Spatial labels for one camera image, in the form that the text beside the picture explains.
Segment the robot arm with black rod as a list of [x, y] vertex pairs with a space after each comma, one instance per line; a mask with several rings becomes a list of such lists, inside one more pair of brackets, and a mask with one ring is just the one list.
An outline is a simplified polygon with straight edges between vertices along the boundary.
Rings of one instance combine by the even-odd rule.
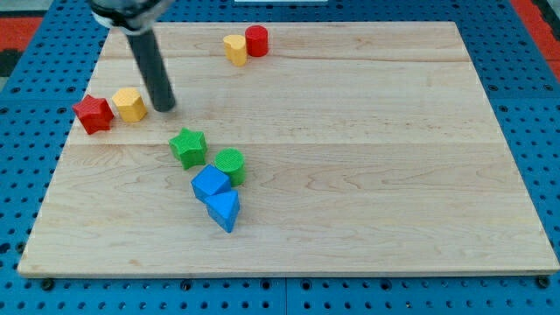
[[94, 19], [100, 25], [117, 28], [126, 36], [152, 107], [157, 112], [169, 112], [176, 105], [172, 84], [152, 29], [172, 3], [172, 0], [87, 0]]

